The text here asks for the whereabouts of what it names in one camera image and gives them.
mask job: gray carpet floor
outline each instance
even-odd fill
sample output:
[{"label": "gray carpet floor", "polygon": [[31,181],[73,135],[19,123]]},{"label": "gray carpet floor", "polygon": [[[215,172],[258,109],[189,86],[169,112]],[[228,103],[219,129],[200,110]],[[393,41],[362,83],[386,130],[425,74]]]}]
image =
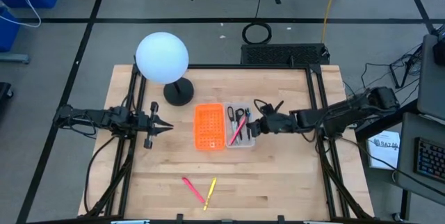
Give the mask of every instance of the gray carpet floor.
[{"label": "gray carpet floor", "polygon": [[[328,0],[261,0],[258,17],[323,18]],[[444,19],[444,0],[421,0],[431,19]],[[89,18],[95,0],[59,0],[51,10],[38,10],[43,18]],[[258,0],[102,0],[98,18],[210,18],[254,17]],[[32,18],[28,9],[13,9],[17,17]],[[421,19],[414,0],[334,0],[331,18]],[[139,41],[167,31],[188,47],[191,63],[239,63],[244,23],[94,24],[69,103],[79,108],[101,108],[113,66],[132,63]],[[0,63],[0,81],[13,85],[15,97],[0,122],[0,222],[14,223],[22,206],[51,119],[63,94],[86,24],[44,23],[38,29],[22,27],[13,52],[29,54],[31,63]],[[272,23],[270,43],[310,43],[321,39],[322,24]],[[328,24],[326,45],[331,64],[339,65],[353,90],[362,87],[365,63],[388,64],[421,43],[424,24]],[[252,41],[266,32],[249,32]],[[364,80],[387,73],[387,67],[370,67]],[[409,77],[407,82],[415,80]],[[389,75],[375,86],[394,86]],[[403,101],[415,84],[398,93]],[[407,100],[415,99],[416,93]],[[74,218],[94,142],[78,134],[59,131],[28,221]],[[389,220],[399,211],[401,189],[390,173],[364,164],[375,215]],[[414,195],[411,220],[440,223],[445,207]]]}]

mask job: white sphere lamp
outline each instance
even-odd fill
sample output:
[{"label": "white sphere lamp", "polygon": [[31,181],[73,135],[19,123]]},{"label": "white sphere lamp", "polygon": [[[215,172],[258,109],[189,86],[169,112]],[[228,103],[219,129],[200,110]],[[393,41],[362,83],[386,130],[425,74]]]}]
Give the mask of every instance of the white sphere lamp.
[{"label": "white sphere lamp", "polygon": [[182,77],[188,67],[187,48],[175,35],[158,32],[145,37],[136,50],[136,65],[146,79],[166,84],[168,103],[183,106],[192,100],[193,84]]}]

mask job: metal bracket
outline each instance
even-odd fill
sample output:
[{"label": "metal bracket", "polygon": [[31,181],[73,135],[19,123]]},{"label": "metal bracket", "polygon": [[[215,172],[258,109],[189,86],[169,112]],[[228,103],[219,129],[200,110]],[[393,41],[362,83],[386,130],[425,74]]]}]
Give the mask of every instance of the metal bracket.
[{"label": "metal bracket", "polygon": [[278,224],[285,224],[284,216],[278,216]]},{"label": "metal bracket", "polygon": [[304,221],[304,224],[341,224],[341,223],[332,223],[332,222],[324,222],[324,221]]},{"label": "metal bracket", "polygon": [[309,68],[316,74],[321,74],[320,64],[309,64]]},{"label": "metal bracket", "polygon": [[182,220],[184,219],[183,214],[177,214],[176,215],[176,224],[182,224]]},{"label": "metal bracket", "polygon": [[111,224],[149,224],[150,220],[141,221],[111,221]]}]

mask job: wheel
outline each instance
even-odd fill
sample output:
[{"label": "wheel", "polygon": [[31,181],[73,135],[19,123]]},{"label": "wheel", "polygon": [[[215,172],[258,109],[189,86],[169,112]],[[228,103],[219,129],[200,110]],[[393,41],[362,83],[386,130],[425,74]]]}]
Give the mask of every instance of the wheel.
[{"label": "wheel", "polygon": [[6,96],[8,96],[8,99],[14,97],[14,92],[10,89],[8,90],[8,92],[6,93]]},{"label": "wheel", "polygon": [[391,215],[392,219],[399,223],[404,223],[405,221],[401,219],[401,213],[394,213]]}]

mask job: yellow cable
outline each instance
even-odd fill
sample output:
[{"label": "yellow cable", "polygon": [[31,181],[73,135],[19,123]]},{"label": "yellow cable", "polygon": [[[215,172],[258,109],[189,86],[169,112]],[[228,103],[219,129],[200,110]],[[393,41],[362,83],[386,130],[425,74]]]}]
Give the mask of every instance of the yellow cable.
[{"label": "yellow cable", "polygon": [[325,42],[327,16],[329,15],[329,10],[331,9],[331,5],[332,5],[332,0],[329,0],[329,3],[327,4],[327,8],[326,8],[325,20],[323,21],[323,35],[321,36],[321,43]]}]

